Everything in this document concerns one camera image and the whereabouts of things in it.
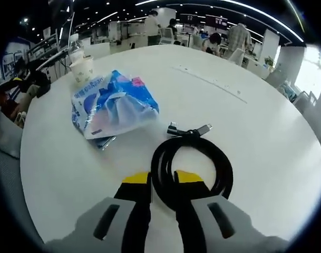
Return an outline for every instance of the person in white shirt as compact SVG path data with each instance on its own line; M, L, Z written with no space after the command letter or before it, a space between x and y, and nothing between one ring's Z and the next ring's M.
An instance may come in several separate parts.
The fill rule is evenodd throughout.
M158 12L150 11L150 15L145 20L145 32L148 37L148 46L158 45L160 41L159 28L161 28L157 20Z
M213 33L209 38L202 42L202 50L209 54L219 55L219 45L221 44L221 36L218 33Z

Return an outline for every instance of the plastic bottle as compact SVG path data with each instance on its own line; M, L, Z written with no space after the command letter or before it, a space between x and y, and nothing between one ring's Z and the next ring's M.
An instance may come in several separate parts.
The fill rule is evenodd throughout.
M75 63L84 58L84 46L78 38L78 33L70 36L69 58L71 63Z

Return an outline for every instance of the table surface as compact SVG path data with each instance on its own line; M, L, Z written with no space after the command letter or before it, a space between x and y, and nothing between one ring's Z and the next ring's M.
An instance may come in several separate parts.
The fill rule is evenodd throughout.
M44 242L62 239L126 176L149 171L171 121L180 129L211 123L204 135L228 156L234 171L229 201L263 234L293 238L321 198L321 146L295 107L265 81L224 59L161 45L95 61L103 75L139 76L159 104L157 123L93 148L71 122L72 74L52 84L29 108L21 143L25 200ZM208 187L215 170L196 150L179 150L173 169L198 173ZM146 252L182 252L174 213L156 194Z

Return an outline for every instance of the plastic bag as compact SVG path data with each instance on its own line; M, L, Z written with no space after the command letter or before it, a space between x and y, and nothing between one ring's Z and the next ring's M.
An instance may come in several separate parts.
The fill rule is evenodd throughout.
M72 122L88 140L129 132L157 119L159 108L140 78L117 70L72 96Z

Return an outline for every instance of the window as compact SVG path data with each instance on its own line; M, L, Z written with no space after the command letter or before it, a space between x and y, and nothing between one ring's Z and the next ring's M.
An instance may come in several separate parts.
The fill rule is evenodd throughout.
M318 99L321 93L321 50L314 45L307 45L298 73L296 88L306 93L312 92Z

